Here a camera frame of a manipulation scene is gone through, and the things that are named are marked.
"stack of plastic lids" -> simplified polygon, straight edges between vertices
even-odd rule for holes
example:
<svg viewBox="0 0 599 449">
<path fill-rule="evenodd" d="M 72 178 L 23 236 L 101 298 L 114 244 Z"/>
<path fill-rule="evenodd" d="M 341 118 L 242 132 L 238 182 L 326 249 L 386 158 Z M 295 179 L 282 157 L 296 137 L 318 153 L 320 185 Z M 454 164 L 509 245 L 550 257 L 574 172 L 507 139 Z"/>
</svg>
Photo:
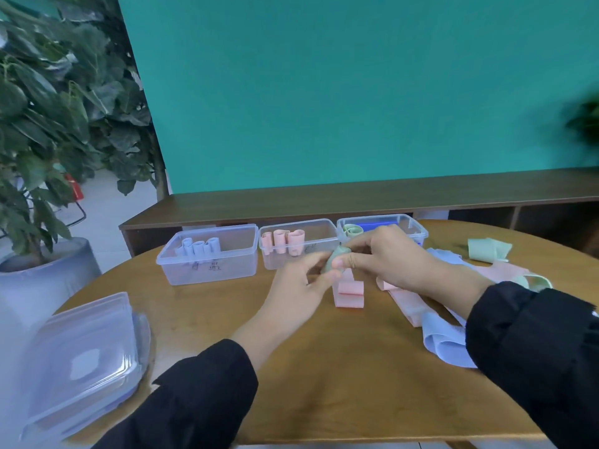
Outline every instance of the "stack of plastic lids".
<svg viewBox="0 0 599 449">
<path fill-rule="evenodd" d="M 22 350 L 13 411 L 26 445 L 60 441 L 136 391 L 150 353 L 150 327 L 118 293 L 51 317 Z"/>
</svg>

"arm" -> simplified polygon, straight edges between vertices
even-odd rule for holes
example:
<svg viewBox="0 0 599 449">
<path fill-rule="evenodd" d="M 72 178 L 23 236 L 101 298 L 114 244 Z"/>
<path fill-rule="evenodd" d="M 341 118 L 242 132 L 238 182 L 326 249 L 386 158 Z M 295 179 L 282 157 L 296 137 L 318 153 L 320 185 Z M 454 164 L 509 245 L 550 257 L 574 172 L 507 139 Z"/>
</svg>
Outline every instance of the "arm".
<svg viewBox="0 0 599 449">
<path fill-rule="evenodd" d="M 397 226 L 351 239 L 335 268 L 363 268 L 467 318 L 477 367 L 561 449 L 599 448 L 599 318 L 593 305 L 557 290 L 494 284 L 467 266 L 431 256 Z"/>
<path fill-rule="evenodd" d="M 177 362 L 154 382 L 159 388 L 94 449 L 228 448 L 258 390 L 256 371 L 307 321 L 340 278 L 330 271 L 309 283 L 330 252 L 301 257 L 277 271 L 258 313 L 231 339 Z"/>
</svg>

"fire extinguisher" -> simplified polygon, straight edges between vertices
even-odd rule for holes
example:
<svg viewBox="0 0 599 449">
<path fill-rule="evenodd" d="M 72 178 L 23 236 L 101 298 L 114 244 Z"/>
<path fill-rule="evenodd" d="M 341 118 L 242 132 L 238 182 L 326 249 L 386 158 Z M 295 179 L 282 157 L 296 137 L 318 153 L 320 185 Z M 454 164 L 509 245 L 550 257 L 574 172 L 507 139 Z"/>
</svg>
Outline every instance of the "fire extinguisher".
<svg viewBox="0 0 599 449">
<path fill-rule="evenodd" d="M 78 202 L 79 200 L 83 200 L 83 191 L 81 190 L 79 183 L 75 181 L 75 179 L 69 173 L 65 173 L 65 178 L 69 184 L 71 184 L 75 201 Z"/>
</svg>

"white floor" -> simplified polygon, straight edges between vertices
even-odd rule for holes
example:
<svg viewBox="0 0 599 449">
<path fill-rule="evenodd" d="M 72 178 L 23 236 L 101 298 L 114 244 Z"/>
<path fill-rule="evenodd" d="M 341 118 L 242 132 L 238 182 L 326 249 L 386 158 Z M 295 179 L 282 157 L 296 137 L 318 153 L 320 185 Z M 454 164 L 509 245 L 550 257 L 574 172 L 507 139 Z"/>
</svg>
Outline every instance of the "white floor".
<svg viewBox="0 0 599 449">
<path fill-rule="evenodd" d="M 80 202 L 87 213 L 87 218 L 71 228 L 73 236 L 87 238 L 101 271 L 104 273 L 130 257 L 119 224 L 133 217 L 156 203 L 156 192 L 149 182 L 139 182 L 135 190 L 123 196 L 116 189 L 116 179 L 107 171 L 98 172 L 96 178 L 83 186 L 85 198 Z M 71 223 L 80 217 L 80 211 L 71 205 L 59 214 L 65 223 Z M 0 258 L 10 252 L 10 242 L 0 239 Z M 54 303 L 58 309 L 63 303 Z M 479 441 L 475 442 L 479 449 L 551 449 L 548 441 Z M 246 446 L 248 449 L 274 449 L 274 446 Z M 318 444 L 287 445 L 280 449 L 446 449 L 445 443 L 404 443 L 404 444 Z"/>
</svg>

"black sleeve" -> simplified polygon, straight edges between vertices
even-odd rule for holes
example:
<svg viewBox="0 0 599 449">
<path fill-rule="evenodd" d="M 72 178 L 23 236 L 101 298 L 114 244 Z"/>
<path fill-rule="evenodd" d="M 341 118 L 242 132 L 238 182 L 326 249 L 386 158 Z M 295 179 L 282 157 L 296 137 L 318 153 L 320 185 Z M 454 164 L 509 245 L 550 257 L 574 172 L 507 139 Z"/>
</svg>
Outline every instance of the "black sleeve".
<svg viewBox="0 0 599 449">
<path fill-rule="evenodd" d="M 586 301 L 512 282 L 489 287 L 466 325 L 478 368 L 558 448 L 599 448 L 599 318 Z"/>
<path fill-rule="evenodd" d="M 221 340 L 177 362 L 133 414 L 94 449 L 228 448 L 258 390 L 251 362 L 233 340 Z"/>
</svg>

